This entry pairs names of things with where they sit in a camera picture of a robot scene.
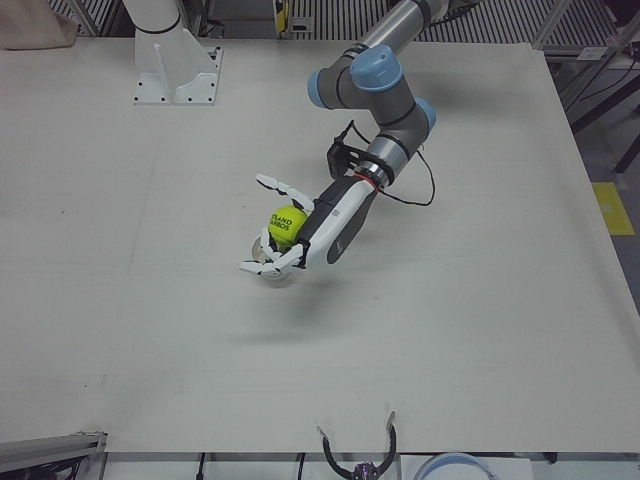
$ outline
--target yellow floor marking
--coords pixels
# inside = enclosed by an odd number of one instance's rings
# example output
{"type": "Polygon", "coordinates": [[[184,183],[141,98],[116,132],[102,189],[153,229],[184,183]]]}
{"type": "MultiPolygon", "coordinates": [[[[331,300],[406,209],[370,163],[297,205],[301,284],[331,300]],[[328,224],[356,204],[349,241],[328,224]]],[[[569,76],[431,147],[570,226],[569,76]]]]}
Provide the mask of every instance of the yellow floor marking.
{"type": "Polygon", "coordinates": [[[592,183],[593,192],[600,205],[604,222],[610,235],[635,235],[631,220],[624,209],[616,185],[613,182],[592,183]]]}

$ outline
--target white robotic finger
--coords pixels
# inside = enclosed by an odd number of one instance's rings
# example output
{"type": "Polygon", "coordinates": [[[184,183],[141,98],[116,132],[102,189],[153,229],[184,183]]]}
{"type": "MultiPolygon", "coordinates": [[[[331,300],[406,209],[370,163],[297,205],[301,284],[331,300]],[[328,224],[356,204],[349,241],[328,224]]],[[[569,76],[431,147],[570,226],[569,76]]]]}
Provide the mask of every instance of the white robotic finger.
{"type": "Polygon", "coordinates": [[[256,180],[267,190],[275,190],[280,195],[286,195],[294,204],[297,203],[298,205],[300,205],[303,210],[306,210],[307,212],[313,211],[313,200],[301,191],[293,188],[292,186],[287,185],[286,183],[282,183],[273,177],[268,177],[267,175],[263,175],[261,173],[256,175],[256,180]]]}
{"type": "Polygon", "coordinates": [[[293,268],[302,260],[303,254],[302,245],[297,244],[273,262],[261,263],[257,260],[242,262],[240,270],[260,275],[269,280],[276,280],[291,273],[293,268]]]}
{"type": "Polygon", "coordinates": [[[282,256],[280,252],[275,251],[271,247],[271,235],[269,235],[269,229],[267,227],[263,227],[262,232],[260,232],[260,250],[266,257],[266,261],[273,261],[282,256]]]}

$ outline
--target white cloth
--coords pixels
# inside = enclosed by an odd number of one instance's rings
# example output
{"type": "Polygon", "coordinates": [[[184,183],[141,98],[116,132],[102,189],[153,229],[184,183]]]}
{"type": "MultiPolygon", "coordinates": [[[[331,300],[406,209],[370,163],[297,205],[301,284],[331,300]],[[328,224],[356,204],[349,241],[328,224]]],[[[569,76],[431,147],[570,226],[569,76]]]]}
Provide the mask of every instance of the white cloth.
{"type": "Polygon", "coordinates": [[[0,48],[68,47],[77,34],[78,24],[54,13],[47,0],[0,0],[0,48]]]}

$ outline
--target blue joint cap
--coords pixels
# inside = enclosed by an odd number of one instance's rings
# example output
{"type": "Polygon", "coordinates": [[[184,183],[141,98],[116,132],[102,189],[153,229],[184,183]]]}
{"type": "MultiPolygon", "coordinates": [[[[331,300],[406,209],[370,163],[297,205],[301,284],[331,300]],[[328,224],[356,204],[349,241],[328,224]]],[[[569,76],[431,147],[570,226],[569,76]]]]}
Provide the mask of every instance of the blue joint cap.
{"type": "Polygon", "coordinates": [[[427,116],[427,121],[429,122],[429,131],[433,130],[433,127],[436,126],[436,109],[433,108],[431,104],[423,98],[416,98],[416,103],[427,116]]]}
{"type": "Polygon", "coordinates": [[[387,45],[365,50],[351,62],[349,70],[354,85],[365,92],[384,92],[402,79],[402,66],[387,45]]]}
{"type": "Polygon", "coordinates": [[[311,103],[313,103],[316,107],[327,108],[327,106],[322,102],[322,97],[320,97],[320,91],[318,90],[318,77],[320,76],[320,70],[317,72],[313,72],[307,81],[307,95],[309,95],[309,99],[311,103]]]}

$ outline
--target metal frame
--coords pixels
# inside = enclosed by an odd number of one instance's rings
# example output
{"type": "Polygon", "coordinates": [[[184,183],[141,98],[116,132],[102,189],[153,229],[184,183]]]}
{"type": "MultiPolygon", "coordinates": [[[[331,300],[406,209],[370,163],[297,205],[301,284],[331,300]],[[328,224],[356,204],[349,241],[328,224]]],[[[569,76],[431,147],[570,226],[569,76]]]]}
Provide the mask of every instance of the metal frame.
{"type": "Polygon", "coordinates": [[[0,443],[0,473],[92,455],[104,451],[106,444],[103,432],[0,443]]]}
{"type": "Polygon", "coordinates": [[[561,92],[560,100],[565,106],[565,111],[570,110],[576,104],[596,77],[606,68],[609,62],[613,60],[613,57],[631,42],[638,31],[640,31],[640,11],[636,13],[627,24],[624,32],[616,39],[616,44],[609,48],[605,56],[599,62],[587,67],[584,72],[581,72],[571,88],[567,88],[564,92],[561,92]]]}

